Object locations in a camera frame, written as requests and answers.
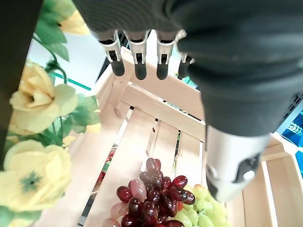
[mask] green grape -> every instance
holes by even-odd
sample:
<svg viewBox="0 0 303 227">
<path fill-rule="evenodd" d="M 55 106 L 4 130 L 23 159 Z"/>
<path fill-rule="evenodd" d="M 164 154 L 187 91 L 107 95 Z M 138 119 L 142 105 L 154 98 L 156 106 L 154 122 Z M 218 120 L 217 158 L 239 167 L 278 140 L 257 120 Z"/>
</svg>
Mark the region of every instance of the green grape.
<svg viewBox="0 0 303 227">
<path fill-rule="evenodd" d="M 227 208 L 224 206 L 224 204 L 217 201 L 212 202 L 212 204 L 215 212 L 221 213 L 225 217 L 227 216 Z"/>
<path fill-rule="evenodd" d="M 212 221 L 205 214 L 202 214 L 199 217 L 199 222 L 198 223 L 199 223 L 200 227 L 214 227 Z"/>
<path fill-rule="evenodd" d="M 175 216 L 175 220 L 178 220 L 184 224 L 184 227 L 193 227 L 189 217 L 184 212 L 178 212 Z"/>
<path fill-rule="evenodd" d="M 205 197 L 208 195 L 209 192 L 208 192 L 207 188 L 196 184 L 194 186 L 193 193 L 194 193 L 196 199 L 203 200 L 203 199 L 205 199 Z"/>
<path fill-rule="evenodd" d="M 185 203 L 183 203 L 183 208 L 185 208 L 186 210 L 193 210 L 194 209 L 194 205 L 187 205 Z"/>
<path fill-rule="evenodd" d="M 211 219 L 215 226 L 224 226 L 227 223 L 227 219 L 220 212 L 214 210 L 208 210 L 206 215 Z"/>
<path fill-rule="evenodd" d="M 210 202 L 207 202 L 205 200 L 199 200 L 197 203 L 195 203 L 195 210 L 197 212 L 201 212 L 202 210 L 205 210 L 206 212 L 208 210 L 212 210 L 213 205 Z"/>
<path fill-rule="evenodd" d="M 198 224 L 199 217 L 195 210 L 189 210 L 187 212 L 187 216 L 190 219 L 191 223 L 193 223 L 193 226 L 196 226 Z"/>
<path fill-rule="evenodd" d="M 192 186 L 190 186 L 190 185 L 185 185 L 185 187 L 183 188 L 184 190 L 188 190 L 188 191 L 190 191 L 191 193 L 194 193 L 194 188 L 192 187 Z"/>
</svg>

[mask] grape bunch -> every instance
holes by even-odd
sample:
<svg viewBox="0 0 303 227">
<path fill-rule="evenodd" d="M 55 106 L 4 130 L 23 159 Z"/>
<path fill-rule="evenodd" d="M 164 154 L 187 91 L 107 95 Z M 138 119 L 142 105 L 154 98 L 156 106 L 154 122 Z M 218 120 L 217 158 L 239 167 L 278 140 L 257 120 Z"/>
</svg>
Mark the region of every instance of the grape bunch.
<svg viewBox="0 0 303 227">
<path fill-rule="evenodd" d="M 183 223 L 185 227 L 230 227 L 227 220 L 227 209 L 224 204 L 217 202 L 208 189 L 196 184 L 193 188 L 185 188 L 195 195 L 194 204 L 186 205 L 177 213 L 175 220 Z"/>
<path fill-rule="evenodd" d="M 146 170 L 127 187 L 117 189 L 121 202 L 111 208 L 111 218 L 104 221 L 103 227 L 184 227 L 169 217 L 175 217 L 184 205 L 195 203 L 194 194 L 184 189 L 187 178 L 180 175 L 171 181 L 163 176 L 159 159 L 147 159 Z"/>
</svg>

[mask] robotic hand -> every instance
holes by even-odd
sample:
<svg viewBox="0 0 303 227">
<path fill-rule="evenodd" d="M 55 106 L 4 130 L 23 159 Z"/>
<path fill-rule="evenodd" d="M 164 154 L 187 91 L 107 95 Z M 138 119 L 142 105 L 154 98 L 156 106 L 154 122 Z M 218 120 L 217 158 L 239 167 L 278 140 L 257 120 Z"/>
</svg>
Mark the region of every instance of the robotic hand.
<svg viewBox="0 0 303 227">
<path fill-rule="evenodd" d="M 253 178 L 269 133 L 303 88 L 303 1 L 74 0 L 105 47 L 116 75 L 124 73 L 115 30 L 130 41 L 138 79 L 146 77 L 146 31 L 158 36 L 157 76 L 165 79 L 179 30 L 179 71 L 201 90 L 207 126 L 207 185 L 218 201 Z"/>
</svg>

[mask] crate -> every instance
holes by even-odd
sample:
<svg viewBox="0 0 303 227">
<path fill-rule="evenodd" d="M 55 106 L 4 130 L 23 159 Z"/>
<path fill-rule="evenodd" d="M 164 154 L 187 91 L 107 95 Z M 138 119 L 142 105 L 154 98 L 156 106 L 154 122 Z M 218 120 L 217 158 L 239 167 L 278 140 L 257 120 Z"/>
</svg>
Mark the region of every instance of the crate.
<svg viewBox="0 0 303 227">
<path fill-rule="evenodd" d="M 125 74 L 116 77 L 108 67 L 93 88 L 102 129 L 98 134 L 77 135 L 70 148 L 72 182 L 65 196 L 42 213 L 35 227 L 76 227 L 102 166 L 126 119 L 128 125 L 88 214 L 85 227 L 100 227 L 118 202 L 116 189 L 138 176 L 146 153 L 159 158 L 164 175 L 172 175 L 180 131 L 175 175 L 186 175 L 190 185 L 206 186 L 204 111 L 200 92 L 168 76 L 156 77 L 156 66 L 147 63 L 147 78 L 134 75 L 133 58 L 123 48 Z M 167 102 L 201 119 L 173 108 Z M 295 159 L 297 147 L 273 134 L 252 183 L 228 202 L 233 227 L 302 227 L 303 183 Z"/>
</svg>

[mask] yellow flower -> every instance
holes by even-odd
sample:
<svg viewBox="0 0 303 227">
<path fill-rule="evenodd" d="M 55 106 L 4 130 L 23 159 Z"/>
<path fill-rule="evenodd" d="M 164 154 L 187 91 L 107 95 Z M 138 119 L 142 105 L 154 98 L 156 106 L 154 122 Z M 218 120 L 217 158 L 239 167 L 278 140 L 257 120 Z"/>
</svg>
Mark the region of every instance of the yellow flower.
<svg viewBox="0 0 303 227">
<path fill-rule="evenodd" d="M 101 129 L 101 124 L 92 124 L 92 125 L 87 125 L 86 126 L 87 131 L 92 132 L 92 133 L 98 133 Z"/>
<path fill-rule="evenodd" d="M 0 172 L 0 206 L 11 211 L 53 207 L 71 181 L 70 155 L 62 147 L 35 140 L 11 147 Z"/>
<path fill-rule="evenodd" d="M 39 65 L 26 64 L 18 91 L 10 99 L 13 113 L 9 130 L 30 135 L 45 130 L 58 116 L 72 112 L 78 103 L 75 89 L 53 86 L 49 75 Z"/>
<path fill-rule="evenodd" d="M 60 21 L 60 29 L 64 32 L 76 34 L 76 35 L 88 35 L 90 34 L 80 12 L 76 10 L 69 18 Z"/>
</svg>

